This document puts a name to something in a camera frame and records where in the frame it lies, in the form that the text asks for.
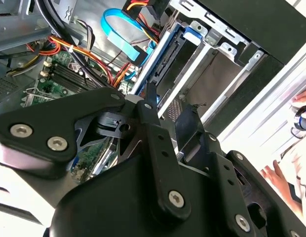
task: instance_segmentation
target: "blue drive bracket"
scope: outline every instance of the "blue drive bracket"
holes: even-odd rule
[[[202,35],[197,33],[195,30],[193,30],[190,27],[186,27],[184,38],[188,41],[192,42],[193,44],[199,46],[202,42]]]

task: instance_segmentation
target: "yellow wire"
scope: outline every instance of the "yellow wire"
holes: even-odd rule
[[[24,65],[24,66],[22,66],[22,67],[20,67],[20,68],[26,68],[26,67],[28,67],[30,64],[32,64],[37,58],[39,57],[39,55],[37,55],[36,57],[34,57],[32,60],[30,60],[26,65]],[[11,76],[11,75],[13,75],[13,74],[15,74],[15,73],[18,73],[17,71],[11,71],[11,72],[9,72],[9,73],[7,73],[7,75],[8,76]]]
[[[29,61],[26,65],[22,66],[21,68],[26,68],[28,67],[30,64],[32,64],[37,58],[39,57],[39,55],[37,55],[36,57],[34,57],[31,61]]]
[[[142,6],[147,6],[148,3],[147,2],[134,2],[132,4],[129,5],[129,7],[127,8],[127,11],[130,10],[132,7],[136,6],[136,5],[142,5]]]
[[[141,27],[141,28],[142,28],[144,34],[146,34],[146,36],[149,37],[150,40],[152,40],[153,42],[155,42],[156,44],[158,44],[158,42],[157,42],[155,39],[153,39],[153,38],[143,29],[143,27]]]

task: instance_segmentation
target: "person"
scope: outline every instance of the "person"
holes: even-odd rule
[[[292,106],[296,108],[305,105],[306,91],[292,102]],[[306,225],[306,136],[287,151],[280,164],[274,160],[273,168],[274,170],[266,166],[260,173],[276,187],[282,199]],[[294,185],[301,203],[292,198],[288,182]]]

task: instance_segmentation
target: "black plastic mount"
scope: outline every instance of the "black plastic mount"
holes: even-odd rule
[[[148,88],[148,98],[136,106],[140,129],[124,159],[61,200],[52,236],[80,237],[86,230],[91,237],[290,237],[291,231],[306,236],[306,227],[246,157],[236,151],[224,157],[217,138],[198,128],[200,119],[190,108],[183,112],[187,122],[182,129],[188,132],[177,130],[177,138],[187,147],[193,142],[205,146],[200,150],[207,152],[192,160],[207,160],[208,169],[178,166],[168,132],[158,125],[156,102],[150,99],[154,90]],[[193,136],[210,139],[200,142]],[[179,194],[172,202],[170,191]],[[175,207],[176,200],[183,207]]]
[[[138,51],[140,54],[135,61],[132,61],[129,57],[128,61],[131,62],[133,65],[140,67],[143,64],[144,60],[147,58],[148,54],[137,45],[134,46],[133,48],[136,51]]]
[[[161,19],[169,2],[170,0],[149,0],[146,8],[149,10],[150,14],[154,17],[154,19],[158,21]],[[131,3],[132,3],[132,0],[127,0],[122,8],[122,11],[124,14],[131,17],[133,20],[136,20],[143,6],[134,6],[130,10],[127,10],[127,8],[129,7]]]

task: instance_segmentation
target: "metal bracket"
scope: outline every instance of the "metal bracket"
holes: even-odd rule
[[[244,37],[240,36],[237,32],[232,30],[221,20],[217,19],[210,12],[208,12],[193,0],[172,0],[170,5],[189,18],[198,18],[202,20],[207,25],[218,31],[221,35],[226,37],[228,40],[233,42],[235,45],[238,45],[240,42],[246,45],[249,44],[249,42]]]

